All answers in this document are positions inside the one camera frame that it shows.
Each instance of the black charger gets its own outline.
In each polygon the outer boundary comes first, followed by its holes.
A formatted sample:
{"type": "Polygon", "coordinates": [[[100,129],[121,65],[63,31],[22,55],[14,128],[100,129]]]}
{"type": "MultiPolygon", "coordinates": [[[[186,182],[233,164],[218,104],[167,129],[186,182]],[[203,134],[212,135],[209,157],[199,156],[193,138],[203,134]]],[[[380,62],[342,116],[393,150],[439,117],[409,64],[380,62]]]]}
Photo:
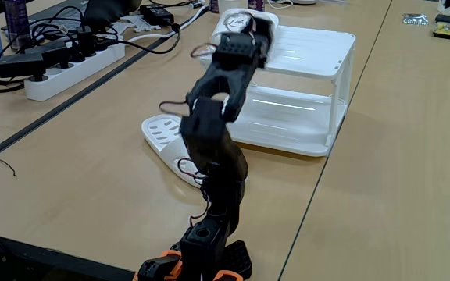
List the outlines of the black charger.
{"type": "Polygon", "coordinates": [[[164,9],[161,5],[142,5],[140,14],[144,20],[151,25],[170,26],[175,22],[175,17],[171,12],[164,9]]]}

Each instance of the white container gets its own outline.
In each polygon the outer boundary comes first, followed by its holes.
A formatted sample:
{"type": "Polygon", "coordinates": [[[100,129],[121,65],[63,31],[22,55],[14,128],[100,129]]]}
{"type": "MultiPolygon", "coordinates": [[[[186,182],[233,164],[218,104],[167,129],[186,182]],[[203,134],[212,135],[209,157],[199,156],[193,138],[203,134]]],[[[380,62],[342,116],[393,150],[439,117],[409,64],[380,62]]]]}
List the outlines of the white container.
{"type": "MultiPolygon", "coordinates": [[[[325,156],[350,100],[355,35],[278,26],[264,71],[330,81],[330,97],[249,87],[241,114],[228,124],[234,141],[325,156]]],[[[212,56],[202,56],[204,67],[212,56]]]]}

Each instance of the black robotic arm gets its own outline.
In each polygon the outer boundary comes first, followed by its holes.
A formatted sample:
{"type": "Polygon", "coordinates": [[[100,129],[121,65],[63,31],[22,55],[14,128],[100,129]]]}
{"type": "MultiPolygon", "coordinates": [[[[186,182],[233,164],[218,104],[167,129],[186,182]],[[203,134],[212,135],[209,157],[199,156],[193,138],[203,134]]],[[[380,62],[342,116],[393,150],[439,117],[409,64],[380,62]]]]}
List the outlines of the black robotic arm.
{"type": "Polygon", "coordinates": [[[242,32],[222,34],[210,67],[187,95],[190,115],[182,118],[180,133],[191,160],[205,175],[201,190],[211,207],[174,245],[180,256],[146,261],[137,275],[139,281],[163,281],[171,272],[174,280],[230,280],[219,274],[221,269],[240,273],[244,279],[251,275],[244,243],[226,247],[239,223],[248,176],[248,163],[226,124],[237,119],[253,74],[265,66],[272,42],[270,24],[251,16],[242,32]],[[229,94],[226,104],[212,99],[219,93],[229,94]],[[178,273],[174,272],[177,262],[178,273]]]}

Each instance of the white power strip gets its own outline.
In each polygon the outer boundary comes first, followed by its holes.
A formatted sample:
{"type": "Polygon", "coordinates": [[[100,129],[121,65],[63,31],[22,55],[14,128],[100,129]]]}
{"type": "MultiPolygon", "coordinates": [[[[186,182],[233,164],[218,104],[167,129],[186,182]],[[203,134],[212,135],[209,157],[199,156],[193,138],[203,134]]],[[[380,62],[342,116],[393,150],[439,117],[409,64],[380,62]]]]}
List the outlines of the white power strip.
{"type": "Polygon", "coordinates": [[[125,47],[124,44],[115,44],[83,62],[70,62],[72,67],[68,69],[47,69],[44,81],[25,79],[25,94],[31,100],[45,101],[122,59],[126,54],[125,47]]]}

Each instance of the desk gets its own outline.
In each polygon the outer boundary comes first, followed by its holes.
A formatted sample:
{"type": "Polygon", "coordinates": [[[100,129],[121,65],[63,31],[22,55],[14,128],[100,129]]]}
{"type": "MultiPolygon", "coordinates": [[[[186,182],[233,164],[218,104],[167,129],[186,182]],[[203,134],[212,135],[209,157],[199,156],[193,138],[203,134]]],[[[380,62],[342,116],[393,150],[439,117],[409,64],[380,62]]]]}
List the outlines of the desk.
{"type": "Polygon", "coordinates": [[[281,280],[450,280],[450,40],[394,0],[281,280]]]}
{"type": "MultiPolygon", "coordinates": [[[[356,79],[388,4],[320,3],[278,14],[282,24],[323,28],[326,23],[327,29],[357,34],[356,79]]],[[[183,99],[204,73],[189,54],[210,38],[217,20],[204,15],[183,32],[175,52],[148,55],[1,153],[19,177],[0,164],[0,235],[130,270],[178,241],[188,215],[201,212],[204,201],[146,144],[140,125],[159,114],[161,101],[183,99]]],[[[319,87],[271,73],[258,73],[255,80],[284,88],[319,87]]],[[[250,146],[244,153],[250,180],[230,242],[241,239],[248,245],[252,280],[273,280],[325,159],[250,146]]]]}
{"type": "MultiPolygon", "coordinates": [[[[50,6],[56,5],[63,0],[40,0],[34,1],[27,4],[29,14],[34,14],[36,12],[47,9],[50,6]]],[[[180,23],[191,18],[195,12],[198,10],[193,10],[191,12],[185,9],[178,9],[175,12],[175,21],[180,23]]],[[[5,15],[0,14],[0,27],[5,26],[5,15]]],[[[153,33],[167,33],[168,29],[161,29],[153,33]]],[[[134,37],[136,34],[133,29],[127,30],[124,34],[125,37],[134,37]]],[[[154,43],[157,38],[147,38],[144,40],[137,41],[137,44],[142,46],[149,46],[154,43]]],[[[7,40],[2,37],[3,44],[7,44],[7,40]]],[[[47,101],[31,101],[25,96],[25,91],[16,91],[13,93],[0,94],[0,143],[11,137],[13,134],[21,131],[24,127],[31,124],[33,121],[39,119],[44,114],[50,112],[57,106],[61,105],[63,102],[67,101],[75,94],[79,93],[84,88],[90,86],[95,81],[102,78],[104,75],[120,66],[122,63],[126,62],[128,59],[134,57],[139,53],[140,50],[132,47],[127,47],[126,56],[113,63],[112,65],[104,68],[93,76],[88,77],[86,80],[64,90],[62,93],[57,94],[55,97],[48,99],[47,101]]]]}

